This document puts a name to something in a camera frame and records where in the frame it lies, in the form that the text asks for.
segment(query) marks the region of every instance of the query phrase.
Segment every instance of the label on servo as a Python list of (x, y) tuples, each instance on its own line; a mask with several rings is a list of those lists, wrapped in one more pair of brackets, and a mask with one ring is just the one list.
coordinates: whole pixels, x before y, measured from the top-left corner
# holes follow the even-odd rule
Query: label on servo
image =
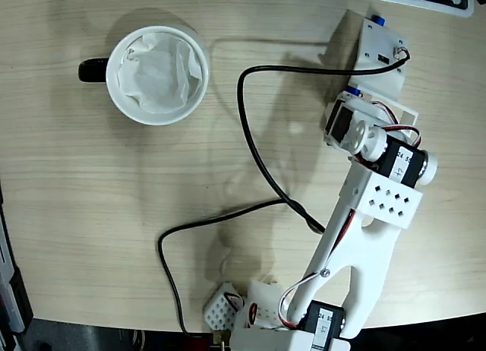
[(405, 147), (400, 147), (398, 153), (396, 154), (395, 163), (393, 164), (393, 168), (390, 173), (390, 179), (401, 184), (405, 173), (409, 169), (412, 158), (413, 152)]
[(319, 318), (317, 319), (316, 332), (314, 334), (311, 349), (324, 351), (332, 320), (333, 313), (327, 309), (321, 308), (319, 311)]

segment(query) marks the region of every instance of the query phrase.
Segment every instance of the black cable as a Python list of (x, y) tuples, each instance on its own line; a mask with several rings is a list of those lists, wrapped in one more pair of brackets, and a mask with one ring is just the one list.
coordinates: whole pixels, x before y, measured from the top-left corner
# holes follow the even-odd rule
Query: black cable
[(308, 225), (313, 227), (319, 232), (324, 233), (326, 228), (322, 226), (319, 222), (317, 222), (307, 211), (297, 202), (290, 199), (290, 197), (279, 187), (279, 185), (275, 182), (271, 174), (269, 173), (267, 167), (265, 166), (260, 154), (258, 153), (257, 147), (253, 141), (251, 136), (250, 126), (248, 124), (248, 119), (246, 116), (245, 111), (245, 100), (244, 100), (244, 84), (245, 78), (249, 74), (253, 74), (254, 72), (262, 72), (262, 71), (284, 71), (284, 72), (297, 72), (301, 74), (319, 74), (319, 75), (345, 75), (345, 76), (358, 76), (358, 75), (376, 75), (376, 74), (384, 74), (386, 72), (393, 71), (397, 68), (402, 67), (409, 59), (410, 54), (405, 50), (407, 56), (404, 59), (401, 59), (390, 66), (386, 66), (384, 68), (375, 68), (375, 69), (368, 69), (368, 70), (335, 70), (335, 69), (326, 69), (326, 68), (300, 68), (296, 66), (281, 66), (281, 65), (261, 65), (261, 66), (254, 66), (252, 68), (247, 68), (243, 71), (238, 79), (238, 86), (236, 90), (236, 99), (238, 102), (238, 111), (241, 120), (241, 126), (243, 128), (243, 133), (245, 134), (246, 141), (248, 143), (248, 148), (250, 149), (251, 155), (253, 156), (255, 163), (260, 169), (262, 175), (267, 180), (268, 184), (272, 187), (272, 189), (279, 195), (279, 197), (284, 200), (289, 207), (291, 207), (298, 215), (304, 218)]
[(268, 172), (267, 168), (263, 160), (261, 159), (260, 154), (255, 146), (253, 138), (251, 136), (250, 127), (248, 125), (248, 119), (246, 117), (245, 112), (245, 101), (243, 98), (244, 93), (244, 82), (245, 78), (254, 72), (261, 72), (261, 71), (284, 71), (284, 72), (296, 72), (302, 74), (319, 74), (319, 75), (344, 75), (344, 76), (358, 76), (358, 75), (375, 75), (375, 74), (384, 74), (390, 71), (393, 71), (397, 68), (403, 66), (409, 59), (410, 54), (407, 50), (404, 50), (406, 53), (406, 57), (401, 59), (390, 66), (386, 66), (384, 68), (376, 68), (376, 69), (368, 69), (368, 70), (334, 70), (334, 69), (326, 69), (326, 68), (300, 68), (295, 66), (282, 66), (282, 65), (261, 65), (261, 66), (254, 66), (252, 68), (247, 68), (243, 71), (238, 79), (238, 86), (237, 86), (237, 101), (238, 101), (238, 111), (241, 119), (241, 126), (243, 128), (243, 132), (245, 134), (246, 141), (248, 143), (248, 147), (250, 152), (257, 164), (258, 168), (260, 169), (264, 178), (268, 181), (270, 186), (273, 190), (280, 196), (280, 199), (276, 199), (273, 201), (267, 201), (261, 204), (254, 205), (253, 207), (249, 207), (244, 210), (239, 210), (234, 213), (225, 214), (219, 217), (210, 218), (208, 220), (199, 220), (193, 223), (183, 224), (181, 226), (177, 226), (172, 228), (166, 232), (164, 232), (157, 240), (157, 250), (159, 252), (159, 259), (162, 263), (164, 271), (166, 272), (166, 276), (169, 280), (172, 293), (174, 294), (175, 299), (175, 306), (177, 310), (178, 322), (181, 327), (182, 333), (189, 337), (197, 337), (193, 334), (190, 334), (185, 327), (184, 323), (184, 315), (182, 314), (182, 303), (181, 298), (178, 294), (177, 286), (175, 285), (174, 278), (170, 272), (169, 266), (166, 261), (166, 257), (164, 256), (163, 252), (163, 240), (170, 236), (173, 233), (180, 232), (186, 229), (197, 228), (202, 226), (208, 226), (211, 224), (223, 222), (225, 220), (231, 220), (236, 217), (240, 217), (244, 214), (254, 212), (259, 209), (263, 209), (272, 205), (276, 204), (287, 204), (291, 207), (297, 214), (299, 214), (302, 218), (304, 218), (309, 226), (314, 227), (314, 229), (318, 229), (320, 232), (324, 232), (326, 229), (322, 226), (319, 222), (317, 222), (307, 211), (296, 201), (293, 201), (275, 182), (271, 174)]
[(194, 336), (193, 334), (190, 334), (185, 327), (184, 315), (182, 314), (181, 298), (179, 296), (177, 286), (175, 285), (174, 278), (172, 277), (169, 266), (167, 265), (166, 257), (164, 255), (164, 250), (163, 250), (163, 240), (165, 238), (167, 238), (167, 236), (170, 236), (171, 234), (176, 233), (176, 232), (184, 231), (186, 229), (191, 229), (191, 228), (209, 226), (210, 224), (223, 222), (225, 220), (232, 220), (233, 218), (240, 217), (240, 216), (243, 216), (243, 215), (251, 213), (251, 212), (255, 212), (256, 210), (259, 210), (259, 209), (264, 209), (264, 208), (270, 207), (272, 205), (284, 204), (284, 203), (285, 203), (285, 201), (283, 201), (282, 199), (275, 199), (273, 201), (266, 201), (264, 203), (256, 204), (253, 207), (249, 207), (249, 208), (246, 208), (246, 209), (243, 209), (243, 210), (238, 210), (234, 213), (224, 214), (222, 216), (209, 218), (208, 220), (198, 220), (196, 222), (187, 223), (187, 224), (183, 224), (181, 226), (177, 226), (175, 228), (172, 228), (172, 229), (164, 232), (159, 237), (159, 239), (157, 240), (157, 249), (159, 251), (159, 258), (160, 258), (160, 262), (162, 263), (162, 266), (164, 268), (164, 271), (166, 272), (167, 278), (169, 279), (169, 283), (170, 283), (170, 286), (172, 288), (172, 293), (174, 294), (175, 307), (177, 308), (177, 317), (178, 317), (179, 325), (181, 326), (181, 330), (182, 330), (183, 334), (185, 334), (188, 337), (197, 337), (197, 336)]

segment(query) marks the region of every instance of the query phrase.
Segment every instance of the white circular servo horn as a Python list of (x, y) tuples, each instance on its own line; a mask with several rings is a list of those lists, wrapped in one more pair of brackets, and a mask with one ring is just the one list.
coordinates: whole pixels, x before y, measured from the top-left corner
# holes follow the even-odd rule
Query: white circular servo horn
[(367, 122), (360, 121), (352, 132), (349, 152), (360, 153), (363, 159), (375, 162), (383, 154), (387, 146), (387, 133), (379, 127), (370, 127)]
[(368, 135), (369, 126), (365, 121), (359, 121), (357, 125), (352, 128), (351, 143), (349, 144), (349, 152), (351, 155), (358, 154), (365, 145), (365, 137)]
[(430, 184), (437, 173), (437, 157), (428, 151), (424, 151), (425, 161), (422, 170), (420, 171), (417, 183), (420, 185)]
[(377, 161), (387, 147), (387, 133), (379, 127), (371, 127), (365, 137), (361, 156), (371, 163)]

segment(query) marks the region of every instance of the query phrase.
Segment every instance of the perforated white block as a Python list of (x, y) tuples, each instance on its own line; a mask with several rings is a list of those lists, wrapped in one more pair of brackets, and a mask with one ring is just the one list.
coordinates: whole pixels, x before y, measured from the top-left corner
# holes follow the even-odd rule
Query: perforated white block
[(367, 216), (400, 228), (409, 228), (422, 193), (377, 174), (353, 161), (339, 193)]
[(212, 330), (232, 330), (236, 311), (224, 296), (238, 294), (231, 283), (223, 283), (204, 308), (204, 320)]
[[(280, 296), (283, 293), (282, 287), (277, 284), (266, 284), (252, 280), (248, 287), (248, 301), (257, 303), (257, 316), (254, 325), (262, 328), (275, 328), (282, 326), (279, 320), (277, 310), (279, 307)], [(283, 311), (286, 311), (288, 303), (283, 305)]]

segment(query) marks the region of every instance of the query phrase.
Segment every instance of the black mug handle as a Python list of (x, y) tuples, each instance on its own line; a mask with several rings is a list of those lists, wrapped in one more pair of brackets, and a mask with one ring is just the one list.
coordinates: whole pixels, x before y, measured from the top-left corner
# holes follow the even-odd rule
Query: black mug handle
[(90, 58), (80, 63), (77, 76), (84, 83), (105, 83), (108, 58)]

